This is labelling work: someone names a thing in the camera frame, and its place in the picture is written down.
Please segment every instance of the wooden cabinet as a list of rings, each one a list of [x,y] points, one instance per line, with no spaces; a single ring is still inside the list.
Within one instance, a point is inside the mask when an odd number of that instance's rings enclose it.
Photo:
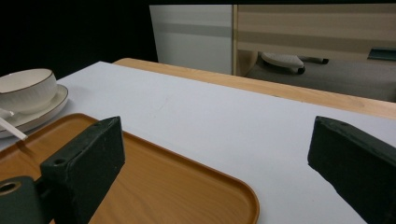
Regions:
[[[383,63],[368,59],[371,49],[396,49],[396,4],[238,5],[233,12],[235,75],[246,73],[237,65],[257,51]]]

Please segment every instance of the wooden table edge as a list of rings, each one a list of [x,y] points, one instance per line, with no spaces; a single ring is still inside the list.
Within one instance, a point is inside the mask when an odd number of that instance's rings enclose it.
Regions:
[[[329,91],[318,91],[245,77],[224,75],[164,63],[141,61],[132,58],[120,59],[114,62],[114,64],[175,77],[189,78],[245,91],[254,91],[314,105],[324,105],[331,108],[386,119],[396,119],[396,104],[391,102],[378,101]]]

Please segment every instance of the orange tray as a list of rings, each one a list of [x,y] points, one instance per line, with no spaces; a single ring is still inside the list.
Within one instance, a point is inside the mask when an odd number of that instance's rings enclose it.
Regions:
[[[39,178],[39,164],[96,122],[73,114],[0,152],[0,180]],[[124,132],[126,162],[90,223],[256,223],[259,202],[242,181]]]

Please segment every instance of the white object on shelf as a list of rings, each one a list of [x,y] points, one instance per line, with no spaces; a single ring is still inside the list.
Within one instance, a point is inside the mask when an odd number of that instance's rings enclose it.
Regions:
[[[303,61],[301,61],[296,55],[263,52],[262,59],[279,67],[297,68],[298,74],[302,74],[305,71]]]

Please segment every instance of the white tabletop surface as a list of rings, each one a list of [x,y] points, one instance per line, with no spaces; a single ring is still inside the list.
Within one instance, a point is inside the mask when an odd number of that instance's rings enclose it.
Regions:
[[[396,120],[251,91],[96,63],[58,80],[64,110],[120,116],[128,133],[246,182],[260,202],[258,223],[365,223],[307,164],[316,116],[340,119],[396,147]],[[0,149],[14,143],[0,139]]]

